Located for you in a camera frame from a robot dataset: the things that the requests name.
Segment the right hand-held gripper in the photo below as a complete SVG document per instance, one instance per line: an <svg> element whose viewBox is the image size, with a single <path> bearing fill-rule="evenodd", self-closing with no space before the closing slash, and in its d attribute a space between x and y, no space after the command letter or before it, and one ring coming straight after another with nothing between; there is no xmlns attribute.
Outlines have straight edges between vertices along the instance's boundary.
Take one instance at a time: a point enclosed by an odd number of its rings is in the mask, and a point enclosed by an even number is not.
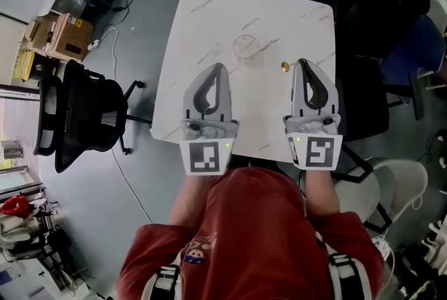
<svg viewBox="0 0 447 300"><path fill-rule="evenodd" d="M338 133L338 90L316 64L299 59L293 68L292 117L285 117L285 133L293 164L300 170L335 170L343 135ZM304 117L311 110L319 116Z"/></svg>

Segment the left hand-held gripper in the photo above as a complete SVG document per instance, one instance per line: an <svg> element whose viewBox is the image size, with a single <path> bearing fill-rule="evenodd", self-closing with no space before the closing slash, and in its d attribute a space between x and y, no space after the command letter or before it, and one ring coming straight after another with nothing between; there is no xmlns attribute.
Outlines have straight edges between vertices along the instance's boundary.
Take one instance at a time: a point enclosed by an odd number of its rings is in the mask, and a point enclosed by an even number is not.
<svg viewBox="0 0 447 300"><path fill-rule="evenodd" d="M210 104L207 94L212 88L214 103ZM186 174L224 174L233 153L239 122L210 121L232 119L228 71L222 63L210 66L195 77L184 92L183 108L186 112L186 119L182 121L184 139L179 147Z"/></svg>

